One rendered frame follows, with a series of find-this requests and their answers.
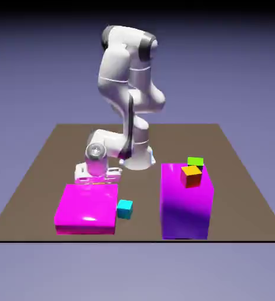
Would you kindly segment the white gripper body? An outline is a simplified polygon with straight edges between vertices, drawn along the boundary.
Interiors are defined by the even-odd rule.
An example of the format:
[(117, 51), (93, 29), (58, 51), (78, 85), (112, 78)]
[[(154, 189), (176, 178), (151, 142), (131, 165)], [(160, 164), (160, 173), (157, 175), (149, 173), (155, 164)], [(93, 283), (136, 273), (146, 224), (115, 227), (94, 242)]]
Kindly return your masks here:
[(79, 163), (75, 167), (76, 184), (94, 184), (94, 183), (116, 183), (122, 175), (121, 168), (108, 168), (105, 175), (92, 176), (88, 173), (86, 163)]

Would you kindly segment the small cyan cube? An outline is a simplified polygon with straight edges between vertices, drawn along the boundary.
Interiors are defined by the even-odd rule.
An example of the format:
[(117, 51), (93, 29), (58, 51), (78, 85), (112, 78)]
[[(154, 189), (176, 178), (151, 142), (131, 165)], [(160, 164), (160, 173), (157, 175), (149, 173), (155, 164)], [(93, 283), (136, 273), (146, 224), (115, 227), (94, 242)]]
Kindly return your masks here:
[(121, 199), (117, 205), (117, 216), (120, 219), (130, 219), (133, 212), (133, 202)]

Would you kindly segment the small orange cube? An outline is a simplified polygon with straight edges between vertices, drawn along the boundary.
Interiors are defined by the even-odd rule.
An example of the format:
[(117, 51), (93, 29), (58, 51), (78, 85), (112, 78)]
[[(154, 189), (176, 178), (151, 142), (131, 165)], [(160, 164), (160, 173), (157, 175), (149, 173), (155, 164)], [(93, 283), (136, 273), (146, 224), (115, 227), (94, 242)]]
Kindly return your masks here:
[(185, 188), (193, 188), (200, 185), (202, 171), (196, 165), (181, 167), (180, 180)]

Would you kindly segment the small green cube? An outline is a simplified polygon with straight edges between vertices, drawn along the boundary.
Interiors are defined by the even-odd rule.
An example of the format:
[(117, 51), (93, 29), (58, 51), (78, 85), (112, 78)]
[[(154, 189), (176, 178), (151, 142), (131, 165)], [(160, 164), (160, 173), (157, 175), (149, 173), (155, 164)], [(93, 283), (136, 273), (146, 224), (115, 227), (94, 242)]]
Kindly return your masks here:
[(187, 165), (188, 166), (196, 166), (199, 170), (203, 170), (204, 159), (202, 157), (187, 157)]

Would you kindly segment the large magenta box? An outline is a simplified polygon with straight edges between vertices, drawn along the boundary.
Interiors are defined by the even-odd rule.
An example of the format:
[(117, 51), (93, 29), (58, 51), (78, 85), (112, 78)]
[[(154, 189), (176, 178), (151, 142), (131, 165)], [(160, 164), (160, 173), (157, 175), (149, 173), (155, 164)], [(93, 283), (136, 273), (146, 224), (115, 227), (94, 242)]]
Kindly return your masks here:
[(54, 216), (58, 235), (115, 233), (117, 184), (67, 184)]

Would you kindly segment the large purple box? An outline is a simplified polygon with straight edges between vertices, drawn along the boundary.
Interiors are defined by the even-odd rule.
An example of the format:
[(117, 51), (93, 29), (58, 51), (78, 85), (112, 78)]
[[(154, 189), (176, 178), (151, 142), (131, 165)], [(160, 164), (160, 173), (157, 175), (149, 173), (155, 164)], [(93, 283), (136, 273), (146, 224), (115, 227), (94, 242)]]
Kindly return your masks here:
[(160, 222), (163, 239), (206, 240), (214, 198), (207, 168), (199, 186), (185, 188), (180, 175), (184, 163), (161, 164)]

